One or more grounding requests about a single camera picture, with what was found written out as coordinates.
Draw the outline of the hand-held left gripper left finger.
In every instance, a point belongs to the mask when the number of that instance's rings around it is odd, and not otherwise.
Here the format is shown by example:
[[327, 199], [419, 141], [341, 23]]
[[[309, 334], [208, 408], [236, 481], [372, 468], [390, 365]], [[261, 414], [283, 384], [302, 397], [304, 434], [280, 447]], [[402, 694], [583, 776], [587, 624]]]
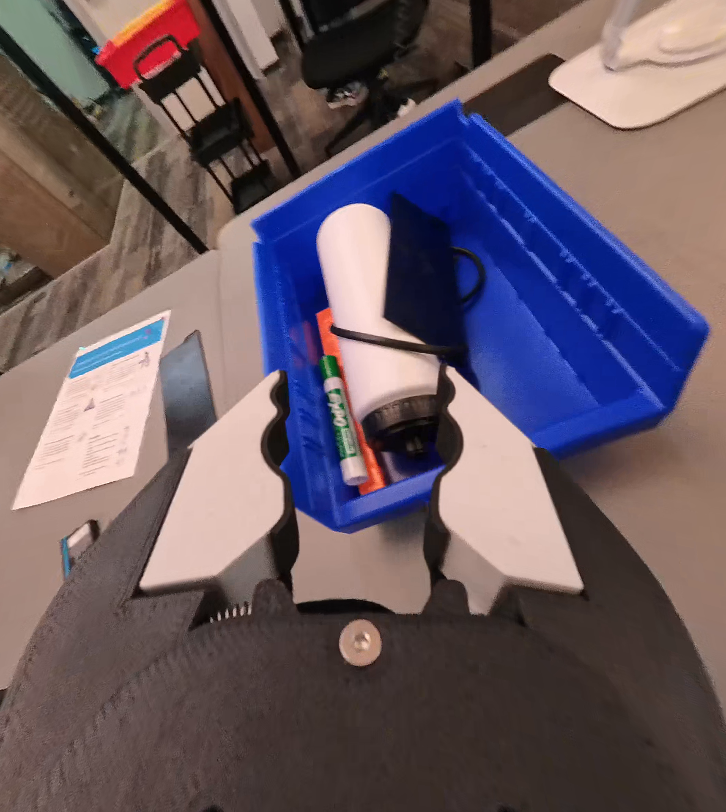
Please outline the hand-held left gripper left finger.
[[274, 371], [191, 446], [139, 587], [206, 590], [250, 600], [277, 579], [292, 589], [298, 556], [289, 452], [287, 373]]

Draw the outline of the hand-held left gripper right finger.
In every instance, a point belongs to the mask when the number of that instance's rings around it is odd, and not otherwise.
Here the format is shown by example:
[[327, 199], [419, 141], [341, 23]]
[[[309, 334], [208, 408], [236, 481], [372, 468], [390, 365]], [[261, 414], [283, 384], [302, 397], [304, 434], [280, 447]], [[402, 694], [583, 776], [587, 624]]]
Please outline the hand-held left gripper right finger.
[[514, 586], [581, 594], [539, 450], [455, 369], [439, 371], [438, 404], [430, 573], [463, 586], [470, 614], [490, 614]]

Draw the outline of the blue plastic bin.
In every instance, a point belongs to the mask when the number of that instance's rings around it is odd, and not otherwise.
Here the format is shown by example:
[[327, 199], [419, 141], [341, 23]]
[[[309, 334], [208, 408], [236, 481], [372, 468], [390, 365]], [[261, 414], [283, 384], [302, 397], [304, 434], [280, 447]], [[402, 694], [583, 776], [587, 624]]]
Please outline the blue plastic bin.
[[662, 422], [708, 322], [481, 116], [452, 101], [409, 124], [253, 223], [260, 347], [285, 370], [297, 509], [355, 532], [427, 502], [439, 468], [361, 496], [343, 484], [317, 362], [328, 306], [317, 231], [335, 209], [389, 212], [398, 193], [474, 252], [485, 289], [464, 317], [484, 397], [557, 459]]

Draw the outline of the white roll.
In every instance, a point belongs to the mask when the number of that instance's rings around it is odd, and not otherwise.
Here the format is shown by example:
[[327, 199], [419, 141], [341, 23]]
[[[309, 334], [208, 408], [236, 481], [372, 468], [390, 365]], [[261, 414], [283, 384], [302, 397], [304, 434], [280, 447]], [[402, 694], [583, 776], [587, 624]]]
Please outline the white roll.
[[377, 339], [338, 336], [351, 409], [375, 452], [425, 462], [438, 434], [440, 361], [395, 348], [419, 343], [384, 317], [390, 222], [379, 208], [351, 204], [317, 231], [317, 256], [334, 329]]

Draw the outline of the small dark device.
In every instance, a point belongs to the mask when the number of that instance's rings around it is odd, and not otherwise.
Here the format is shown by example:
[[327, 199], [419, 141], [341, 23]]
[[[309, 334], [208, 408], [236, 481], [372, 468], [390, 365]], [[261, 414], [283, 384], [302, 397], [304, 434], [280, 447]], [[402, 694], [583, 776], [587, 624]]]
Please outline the small dark device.
[[73, 566], [78, 563], [85, 551], [99, 538], [100, 533], [98, 522], [89, 520], [61, 539], [61, 568], [64, 580], [68, 579]]

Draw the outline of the green dry-erase marker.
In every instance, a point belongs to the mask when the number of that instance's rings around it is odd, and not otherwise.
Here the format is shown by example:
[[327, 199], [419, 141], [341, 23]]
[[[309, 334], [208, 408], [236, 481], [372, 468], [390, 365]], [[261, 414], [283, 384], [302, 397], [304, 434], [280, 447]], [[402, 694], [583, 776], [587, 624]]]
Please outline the green dry-erase marker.
[[346, 486], [362, 486], [368, 482], [368, 469], [360, 450], [337, 358], [325, 354], [319, 366], [342, 480]]

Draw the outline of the printed paper sheet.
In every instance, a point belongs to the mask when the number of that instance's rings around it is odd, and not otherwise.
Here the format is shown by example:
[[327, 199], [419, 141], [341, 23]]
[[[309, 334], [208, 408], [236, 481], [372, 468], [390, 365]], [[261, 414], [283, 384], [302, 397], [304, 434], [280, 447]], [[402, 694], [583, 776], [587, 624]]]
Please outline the printed paper sheet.
[[170, 316], [165, 310], [77, 351], [13, 511], [134, 475]]

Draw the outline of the black fabric piece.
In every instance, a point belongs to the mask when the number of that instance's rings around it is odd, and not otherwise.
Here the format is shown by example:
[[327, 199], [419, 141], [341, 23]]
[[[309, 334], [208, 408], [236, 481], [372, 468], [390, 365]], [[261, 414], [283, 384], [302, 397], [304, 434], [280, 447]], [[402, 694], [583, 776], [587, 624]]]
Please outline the black fabric piece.
[[385, 319], [425, 344], [464, 345], [449, 227], [396, 192], [389, 206]]

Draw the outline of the light wooden cabinet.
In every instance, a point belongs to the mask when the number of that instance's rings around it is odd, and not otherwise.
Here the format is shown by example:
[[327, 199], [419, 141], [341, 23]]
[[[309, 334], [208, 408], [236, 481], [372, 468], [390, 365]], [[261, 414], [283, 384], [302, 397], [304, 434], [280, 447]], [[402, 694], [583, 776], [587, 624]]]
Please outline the light wooden cabinet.
[[56, 279], [108, 245], [123, 184], [0, 53], [0, 244]]

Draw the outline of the black utility cart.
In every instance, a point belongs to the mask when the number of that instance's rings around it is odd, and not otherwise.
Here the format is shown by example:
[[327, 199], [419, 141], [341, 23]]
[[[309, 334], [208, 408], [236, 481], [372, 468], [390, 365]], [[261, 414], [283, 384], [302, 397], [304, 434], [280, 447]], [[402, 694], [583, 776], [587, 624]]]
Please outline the black utility cart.
[[[192, 49], [166, 34], [137, 54], [133, 68], [140, 89], [163, 110], [192, 160], [210, 175], [236, 215], [274, 192], [273, 170], [253, 143], [254, 130], [240, 100], [216, 99], [202, 78], [207, 72]], [[181, 94], [192, 81], [212, 107], [200, 117]]]

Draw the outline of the white board stand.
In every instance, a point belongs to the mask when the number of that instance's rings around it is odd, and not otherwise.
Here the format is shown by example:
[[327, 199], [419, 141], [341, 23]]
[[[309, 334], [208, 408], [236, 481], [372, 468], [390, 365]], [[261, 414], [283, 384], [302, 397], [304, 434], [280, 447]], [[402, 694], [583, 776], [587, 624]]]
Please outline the white board stand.
[[619, 1], [598, 43], [558, 66], [551, 89], [612, 128], [662, 123], [726, 89], [726, 1]]

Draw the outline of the long red bin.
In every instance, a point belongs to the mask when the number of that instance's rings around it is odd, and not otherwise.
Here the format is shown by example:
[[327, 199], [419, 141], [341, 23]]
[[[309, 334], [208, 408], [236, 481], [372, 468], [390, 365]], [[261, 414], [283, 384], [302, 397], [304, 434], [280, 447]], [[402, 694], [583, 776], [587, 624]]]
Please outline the long red bin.
[[107, 41], [94, 62], [119, 87], [129, 89], [163, 69], [199, 35], [200, 26], [188, 2], [159, 2]]

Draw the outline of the black mesh office chair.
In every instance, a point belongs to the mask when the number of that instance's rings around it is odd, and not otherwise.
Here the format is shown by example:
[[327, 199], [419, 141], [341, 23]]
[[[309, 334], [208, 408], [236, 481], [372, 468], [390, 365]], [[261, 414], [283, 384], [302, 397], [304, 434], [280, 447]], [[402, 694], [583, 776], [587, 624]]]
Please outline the black mesh office chair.
[[421, 80], [396, 90], [386, 88], [388, 68], [416, 45], [429, 2], [301, 2], [311, 36], [301, 46], [301, 74], [324, 94], [331, 110], [368, 105], [386, 120], [416, 105], [416, 93], [436, 88]]

